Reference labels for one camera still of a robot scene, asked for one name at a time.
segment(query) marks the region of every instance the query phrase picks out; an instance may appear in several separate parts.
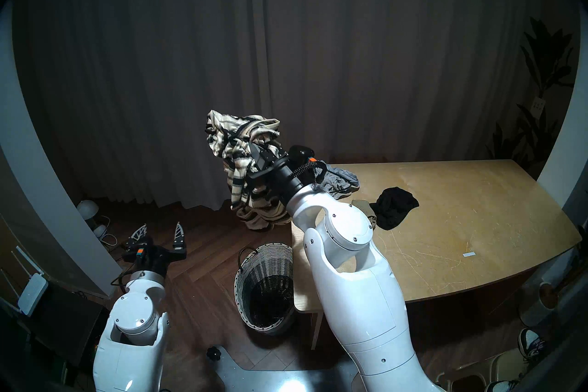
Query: striped cloth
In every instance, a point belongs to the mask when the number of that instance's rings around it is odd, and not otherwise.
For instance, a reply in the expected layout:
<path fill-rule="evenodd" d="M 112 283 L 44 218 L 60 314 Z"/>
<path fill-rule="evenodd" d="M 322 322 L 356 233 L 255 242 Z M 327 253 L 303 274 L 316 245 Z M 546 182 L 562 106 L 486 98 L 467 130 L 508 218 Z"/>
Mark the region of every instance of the striped cloth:
<path fill-rule="evenodd" d="M 273 227 L 274 224 L 287 224 L 291 221 L 286 207 L 273 197 L 266 200 L 269 190 L 263 186 L 249 188 L 245 181 L 248 171 L 257 172 L 251 157 L 249 143 L 278 156 L 279 143 L 276 138 L 280 122 L 265 119 L 261 115 L 235 117 L 223 115 L 215 110 L 208 113 L 206 132 L 208 145 L 215 156 L 223 159 L 227 184 L 231 190 L 231 210 L 252 230 Z"/>

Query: wooden table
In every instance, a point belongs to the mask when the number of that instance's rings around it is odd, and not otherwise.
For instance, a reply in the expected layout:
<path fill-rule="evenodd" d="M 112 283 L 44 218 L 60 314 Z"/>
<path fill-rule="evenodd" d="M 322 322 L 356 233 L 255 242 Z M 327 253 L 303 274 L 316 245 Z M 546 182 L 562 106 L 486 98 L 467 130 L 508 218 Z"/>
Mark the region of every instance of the wooden table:
<path fill-rule="evenodd" d="M 375 202 L 393 186 L 419 201 L 399 226 L 389 231 L 376 227 L 373 233 L 407 302 L 488 285 L 580 241 L 557 203 L 511 160 L 338 167 L 353 172 L 360 183 L 359 191 L 343 202 Z M 302 231 L 292 224 L 294 305 L 315 313 L 314 349 L 323 313 L 302 240 Z M 338 270 L 354 271 L 355 258 Z"/>

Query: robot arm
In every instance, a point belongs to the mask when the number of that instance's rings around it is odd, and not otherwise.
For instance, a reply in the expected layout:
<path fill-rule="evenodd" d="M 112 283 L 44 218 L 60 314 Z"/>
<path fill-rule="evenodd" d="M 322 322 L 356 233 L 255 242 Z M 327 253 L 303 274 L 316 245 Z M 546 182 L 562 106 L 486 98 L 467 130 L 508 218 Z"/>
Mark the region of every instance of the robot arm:
<path fill-rule="evenodd" d="M 186 258 L 184 231 L 176 225 L 172 250 L 153 245 L 142 226 L 129 238 L 123 254 L 130 281 L 110 311 L 93 365 L 98 392 L 157 392 L 169 329 L 168 314 L 157 306 L 165 297 L 164 281 L 170 262 Z"/>
<path fill-rule="evenodd" d="M 256 158 L 257 146 L 250 146 Z M 320 190 L 314 183 L 314 173 L 292 172 L 288 159 L 286 164 L 284 159 L 276 159 L 282 161 L 278 163 L 280 176 L 270 177 L 265 183 L 305 233 L 305 253 L 325 316 L 357 365 L 366 390 L 442 390 L 427 378 L 415 355 L 400 286 L 372 241 L 368 218 L 357 207 L 338 202 Z M 256 162 L 267 171 L 265 175 L 271 176 L 271 162 Z M 316 225 L 321 210 L 325 217 Z M 356 258 L 355 272 L 338 272 L 336 267 L 352 256 Z"/>

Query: metal base plate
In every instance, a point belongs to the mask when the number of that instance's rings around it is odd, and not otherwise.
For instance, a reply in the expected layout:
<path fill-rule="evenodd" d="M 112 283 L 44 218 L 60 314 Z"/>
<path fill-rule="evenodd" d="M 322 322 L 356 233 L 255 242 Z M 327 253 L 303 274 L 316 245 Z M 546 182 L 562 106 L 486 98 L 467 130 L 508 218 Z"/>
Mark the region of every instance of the metal base plate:
<path fill-rule="evenodd" d="M 209 360 L 225 384 L 225 391 L 242 392 L 351 392 L 357 367 L 350 357 L 329 370 L 253 371 L 239 367 L 222 346 L 220 360 Z"/>

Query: wicker basket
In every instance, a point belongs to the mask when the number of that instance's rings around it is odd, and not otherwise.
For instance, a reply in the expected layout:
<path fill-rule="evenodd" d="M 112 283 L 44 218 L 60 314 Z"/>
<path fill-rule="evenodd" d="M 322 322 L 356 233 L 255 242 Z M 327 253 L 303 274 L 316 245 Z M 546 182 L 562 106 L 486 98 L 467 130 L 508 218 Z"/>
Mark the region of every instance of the wicker basket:
<path fill-rule="evenodd" d="M 241 253 L 253 250 L 241 263 Z M 245 324 L 258 332 L 277 335 L 295 318 L 292 248 L 267 243 L 243 248 L 237 257 L 235 302 Z"/>

